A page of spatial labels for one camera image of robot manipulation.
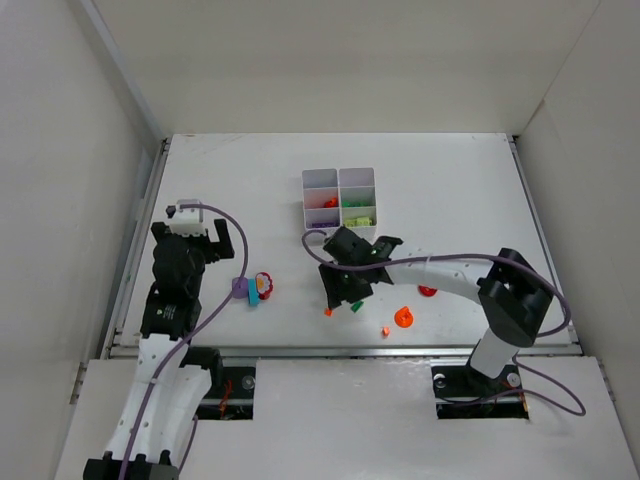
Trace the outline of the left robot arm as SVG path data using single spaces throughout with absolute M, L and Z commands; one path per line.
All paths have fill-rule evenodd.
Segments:
M 235 252 L 225 220 L 210 239 L 200 217 L 155 222 L 153 282 L 145 301 L 134 379 L 104 453 L 86 479 L 176 479 L 193 440 L 196 411 L 222 365 L 217 350 L 191 344 L 207 265 Z

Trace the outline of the orange round lego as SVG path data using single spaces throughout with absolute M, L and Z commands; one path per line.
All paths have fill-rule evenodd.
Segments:
M 410 328 L 413 325 L 414 316 L 408 306 L 404 306 L 395 312 L 394 322 L 400 328 Z

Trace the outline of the green number lego brick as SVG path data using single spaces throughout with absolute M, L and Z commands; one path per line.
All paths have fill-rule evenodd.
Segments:
M 363 208 L 363 207 L 367 207 L 367 203 L 366 202 L 351 202 L 351 201 L 344 201 L 342 202 L 342 207 L 343 208 Z

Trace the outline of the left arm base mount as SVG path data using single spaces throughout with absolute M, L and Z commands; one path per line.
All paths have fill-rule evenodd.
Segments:
M 212 386 L 196 410 L 200 421 L 252 420 L 257 383 L 256 360 L 218 355 Z

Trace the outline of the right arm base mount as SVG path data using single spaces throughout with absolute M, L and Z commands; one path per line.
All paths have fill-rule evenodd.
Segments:
M 520 372 L 513 364 L 496 379 L 462 364 L 434 363 L 431 375 L 439 420 L 529 418 Z

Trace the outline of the purple lego stack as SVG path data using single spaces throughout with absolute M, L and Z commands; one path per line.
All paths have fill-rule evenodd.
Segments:
M 309 228 L 311 229 L 329 229 L 338 227 L 338 223 L 336 222 L 314 222 L 311 224 Z

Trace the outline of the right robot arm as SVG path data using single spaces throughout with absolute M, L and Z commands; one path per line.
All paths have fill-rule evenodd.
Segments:
M 531 347 L 554 298 L 552 286 L 519 252 L 497 255 L 430 255 L 397 237 L 374 242 L 341 227 L 323 245 L 330 256 L 319 265 L 327 306 L 334 310 L 373 294 L 375 284 L 421 286 L 479 305 L 487 330 L 474 347 L 468 368 L 497 379 L 520 350 Z

